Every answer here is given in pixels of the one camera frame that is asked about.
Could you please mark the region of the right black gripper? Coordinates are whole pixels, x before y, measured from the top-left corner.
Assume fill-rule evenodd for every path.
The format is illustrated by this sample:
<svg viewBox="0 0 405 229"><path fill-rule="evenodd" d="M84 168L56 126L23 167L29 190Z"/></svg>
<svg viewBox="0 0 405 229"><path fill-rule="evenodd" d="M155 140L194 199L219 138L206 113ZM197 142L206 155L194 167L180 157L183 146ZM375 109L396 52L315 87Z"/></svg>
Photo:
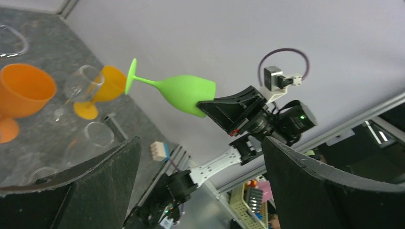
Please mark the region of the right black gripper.
<svg viewBox="0 0 405 229"><path fill-rule="evenodd" d="M272 102L270 109L265 101L255 87L248 86L230 96L200 101L197 107L230 136L248 132L257 139L265 136L281 139L283 134L276 114L279 106Z"/></svg>

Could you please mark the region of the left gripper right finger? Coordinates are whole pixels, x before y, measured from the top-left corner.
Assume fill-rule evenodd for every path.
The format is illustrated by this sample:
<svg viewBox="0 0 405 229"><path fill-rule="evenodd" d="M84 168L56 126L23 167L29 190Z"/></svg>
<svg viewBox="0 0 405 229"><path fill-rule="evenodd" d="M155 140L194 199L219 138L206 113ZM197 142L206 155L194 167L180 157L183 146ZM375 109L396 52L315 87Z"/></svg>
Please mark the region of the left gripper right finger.
<svg viewBox="0 0 405 229"><path fill-rule="evenodd" d="M262 148L283 229L404 228L404 186L341 171L272 137Z"/></svg>

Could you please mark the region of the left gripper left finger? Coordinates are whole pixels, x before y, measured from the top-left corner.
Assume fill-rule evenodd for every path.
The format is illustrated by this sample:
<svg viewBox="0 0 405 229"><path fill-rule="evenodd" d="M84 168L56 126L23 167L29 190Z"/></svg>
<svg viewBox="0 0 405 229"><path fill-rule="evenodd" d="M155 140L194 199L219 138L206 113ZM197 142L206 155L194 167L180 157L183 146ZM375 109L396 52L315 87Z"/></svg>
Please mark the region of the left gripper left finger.
<svg viewBox="0 0 405 229"><path fill-rule="evenodd" d="M138 137L62 172L0 190L3 229L120 229L140 162Z"/></svg>

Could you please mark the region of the green wine glass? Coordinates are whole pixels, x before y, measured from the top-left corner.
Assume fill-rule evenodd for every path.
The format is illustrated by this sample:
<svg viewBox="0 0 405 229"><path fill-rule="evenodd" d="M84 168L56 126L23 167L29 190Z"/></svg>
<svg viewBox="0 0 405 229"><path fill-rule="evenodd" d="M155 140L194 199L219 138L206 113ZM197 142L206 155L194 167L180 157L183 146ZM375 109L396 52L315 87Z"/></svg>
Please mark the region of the green wine glass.
<svg viewBox="0 0 405 229"><path fill-rule="evenodd" d="M197 104L202 101L212 101L216 93L216 83L193 75L177 75L162 81L152 81L136 76L137 59L134 58L128 70L124 93L128 94L133 81L139 81L155 87L164 99L174 108L205 118Z"/></svg>

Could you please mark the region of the clear wine glass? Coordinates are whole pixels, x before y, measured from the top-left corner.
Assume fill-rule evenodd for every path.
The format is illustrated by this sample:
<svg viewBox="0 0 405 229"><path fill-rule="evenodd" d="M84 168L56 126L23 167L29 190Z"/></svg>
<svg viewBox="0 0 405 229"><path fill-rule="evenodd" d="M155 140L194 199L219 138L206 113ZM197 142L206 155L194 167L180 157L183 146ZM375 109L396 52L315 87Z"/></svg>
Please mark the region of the clear wine glass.
<svg viewBox="0 0 405 229"><path fill-rule="evenodd" d="M77 132L66 146L60 163L54 167L41 167L30 174L28 183L56 174L92 159L112 146L115 140L113 131L102 122L90 122Z"/></svg>
<svg viewBox="0 0 405 229"><path fill-rule="evenodd" d="M73 111L78 117L93 120L98 116L92 100L105 82L104 75L99 69L83 65L72 74L58 71L53 76L65 79L63 93L67 102L73 103Z"/></svg>

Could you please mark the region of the clear wine glass front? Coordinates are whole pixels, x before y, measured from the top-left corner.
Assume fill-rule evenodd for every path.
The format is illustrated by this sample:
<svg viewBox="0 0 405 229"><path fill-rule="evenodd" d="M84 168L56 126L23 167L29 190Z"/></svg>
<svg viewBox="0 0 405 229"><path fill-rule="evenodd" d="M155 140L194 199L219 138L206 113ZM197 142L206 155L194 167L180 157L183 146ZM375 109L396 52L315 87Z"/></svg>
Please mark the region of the clear wine glass front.
<svg viewBox="0 0 405 229"><path fill-rule="evenodd" d="M73 103L73 111L78 117L93 120L98 116L92 100L105 82L104 75L99 69L83 65L72 74L58 71L53 76L65 79L63 93L67 102Z"/></svg>

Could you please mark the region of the yellow wine glass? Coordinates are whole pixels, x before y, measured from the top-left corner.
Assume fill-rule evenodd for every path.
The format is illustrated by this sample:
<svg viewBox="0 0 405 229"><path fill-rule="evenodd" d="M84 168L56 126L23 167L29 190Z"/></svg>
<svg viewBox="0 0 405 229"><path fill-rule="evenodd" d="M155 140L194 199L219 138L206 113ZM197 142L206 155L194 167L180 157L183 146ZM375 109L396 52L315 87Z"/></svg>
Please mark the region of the yellow wine glass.
<svg viewBox="0 0 405 229"><path fill-rule="evenodd" d="M118 98L125 90L127 77L116 67L106 65L101 73L104 76L104 83L93 96L90 102L74 103L75 113L86 120L93 120L98 116L98 109L95 103L109 102Z"/></svg>

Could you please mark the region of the orange wine glass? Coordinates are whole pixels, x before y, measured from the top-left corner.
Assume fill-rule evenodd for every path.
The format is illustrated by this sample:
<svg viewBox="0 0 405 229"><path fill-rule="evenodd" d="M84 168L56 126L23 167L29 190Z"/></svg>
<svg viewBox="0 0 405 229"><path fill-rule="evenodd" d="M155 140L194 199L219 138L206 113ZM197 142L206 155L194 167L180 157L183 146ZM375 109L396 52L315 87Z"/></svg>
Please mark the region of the orange wine glass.
<svg viewBox="0 0 405 229"><path fill-rule="evenodd" d="M13 63L0 70L0 142L15 139L20 131L18 118L41 110L57 92L53 77L26 63Z"/></svg>

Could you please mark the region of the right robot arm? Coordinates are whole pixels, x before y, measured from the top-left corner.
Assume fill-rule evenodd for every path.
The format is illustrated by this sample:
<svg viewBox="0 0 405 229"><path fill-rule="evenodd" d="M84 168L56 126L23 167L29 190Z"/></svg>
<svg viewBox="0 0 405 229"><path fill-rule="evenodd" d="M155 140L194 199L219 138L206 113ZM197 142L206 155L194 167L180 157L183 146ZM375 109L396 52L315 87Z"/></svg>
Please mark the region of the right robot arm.
<svg viewBox="0 0 405 229"><path fill-rule="evenodd" d="M272 111L267 103L268 99L252 86L231 96L199 101L198 109L236 140L204 164L162 175L144 202L131 210L124 228L171 228L181 217L181 205L190 200L194 191L220 171L245 165L262 155L261 144L266 137L291 146L317 125L314 114L299 100Z"/></svg>

